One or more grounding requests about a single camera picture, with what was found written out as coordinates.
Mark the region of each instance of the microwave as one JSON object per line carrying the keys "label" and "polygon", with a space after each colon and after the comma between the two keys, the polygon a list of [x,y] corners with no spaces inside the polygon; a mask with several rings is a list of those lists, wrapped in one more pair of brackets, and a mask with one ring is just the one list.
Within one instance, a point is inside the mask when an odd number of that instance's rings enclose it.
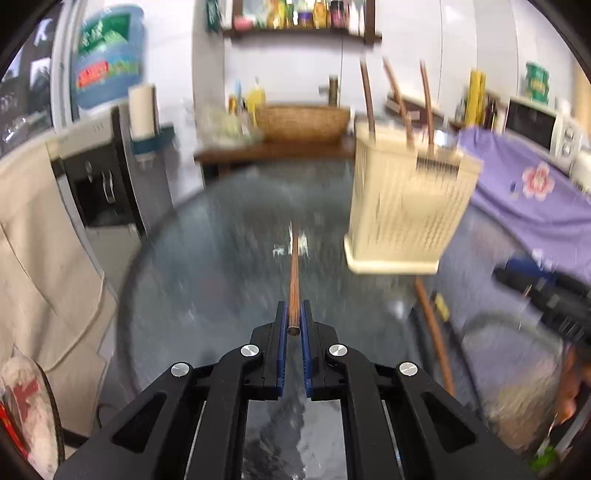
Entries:
{"label": "microwave", "polygon": [[509,100],[504,133],[527,143],[566,174],[583,136],[581,127],[569,115],[522,97]]}

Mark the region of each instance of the blue gripper pad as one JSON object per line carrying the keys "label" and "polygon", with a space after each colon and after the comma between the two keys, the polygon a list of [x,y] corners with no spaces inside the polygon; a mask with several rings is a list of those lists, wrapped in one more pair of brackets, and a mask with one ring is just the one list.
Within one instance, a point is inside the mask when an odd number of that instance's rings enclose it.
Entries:
{"label": "blue gripper pad", "polygon": [[530,277],[545,278],[553,284],[556,282],[556,275],[553,272],[543,270],[530,257],[511,257],[507,261],[506,269]]}
{"label": "blue gripper pad", "polygon": [[306,386],[306,397],[312,398],[312,356],[308,332],[308,318],[306,317],[306,309],[304,308],[303,302],[300,312],[301,356],[304,361],[304,385]]}
{"label": "blue gripper pad", "polygon": [[279,350],[277,351],[277,391],[283,395],[285,384],[285,359],[287,356],[287,303],[283,306],[281,330],[279,332]]}

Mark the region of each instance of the silver screw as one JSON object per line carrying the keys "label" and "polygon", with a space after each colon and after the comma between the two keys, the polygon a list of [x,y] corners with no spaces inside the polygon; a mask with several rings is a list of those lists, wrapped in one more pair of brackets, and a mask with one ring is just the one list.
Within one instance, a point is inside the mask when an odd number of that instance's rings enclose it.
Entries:
{"label": "silver screw", "polygon": [[184,363],[174,364],[171,369],[170,373],[172,373],[175,377],[184,377],[189,373],[189,366]]}
{"label": "silver screw", "polygon": [[245,345],[240,349],[240,353],[244,356],[258,355],[259,348],[256,345]]}
{"label": "silver screw", "polygon": [[412,377],[413,375],[416,375],[418,372],[417,366],[411,362],[404,362],[400,365],[399,369],[400,373],[406,375],[407,377]]}
{"label": "silver screw", "polygon": [[333,345],[329,348],[329,353],[332,356],[345,356],[347,355],[347,347],[337,343],[336,345]]}

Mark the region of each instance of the wooden chopstick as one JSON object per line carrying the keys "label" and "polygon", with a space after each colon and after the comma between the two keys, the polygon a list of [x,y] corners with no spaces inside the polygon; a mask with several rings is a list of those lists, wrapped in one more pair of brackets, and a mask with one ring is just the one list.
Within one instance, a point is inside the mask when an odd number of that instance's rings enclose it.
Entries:
{"label": "wooden chopstick", "polygon": [[386,57],[384,57],[384,70],[386,70],[386,75],[390,81],[390,89],[394,94],[394,100],[396,100],[397,104],[400,106],[400,116],[402,117],[402,123],[407,132],[407,146],[414,148],[413,124],[408,118],[406,105],[404,105],[404,101],[402,100],[402,92],[400,91],[400,87],[398,87],[398,82],[392,71],[392,66]]}
{"label": "wooden chopstick", "polygon": [[365,92],[365,107],[368,112],[369,131],[375,140],[375,116],[374,104],[371,99],[371,87],[369,86],[368,66],[364,59],[359,61],[361,65],[361,78],[363,79],[363,91]]}
{"label": "wooden chopstick", "polygon": [[429,133],[429,148],[427,155],[433,158],[435,155],[435,132],[433,131],[433,107],[431,106],[431,89],[427,77],[427,68],[424,60],[421,60],[421,77],[423,78],[423,89],[425,90],[425,110],[427,111],[427,129]]}
{"label": "wooden chopstick", "polygon": [[292,225],[291,236],[291,271],[290,271],[290,306],[288,311],[287,333],[292,336],[300,334],[300,253],[298,244],[298,230]]}

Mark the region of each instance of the round glass table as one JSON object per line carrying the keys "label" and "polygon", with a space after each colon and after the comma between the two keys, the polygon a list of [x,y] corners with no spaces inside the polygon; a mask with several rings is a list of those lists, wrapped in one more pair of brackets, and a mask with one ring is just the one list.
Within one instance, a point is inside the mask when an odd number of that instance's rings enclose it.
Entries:
{"label": "round glass table", "polygon": [[[301,298],[310,300],[316,321],[334,326],[341,343],[375,363],[433,363],[417,325],[422,317],[410,315],[412,278],[356,275],[347,267],[352,183],[352,163],[253,167],[208,187],[152,231],[119,305],[118,363],[134,390],[175,362],[217,362],[274,320],[277,303],[288,299],[291,223],[305,237]],[[496,264],[522,253],[497,223],[469,207],[439,272],[425,278],[465,332],[487,412],[517,451],[547,431],[561,368],[561,342],[538,329],[539,313],[491,279]],[[455,358],[452,367],[456,397],[469,404]],[[440,379],[436,367],[434,376]],[[526,388],[524,382],[529,390],[515,400],[511,389]],[[346,478],[340,405],[306,399],[299,338],[289,338],[283,398],[249,405],[243,477]]]}

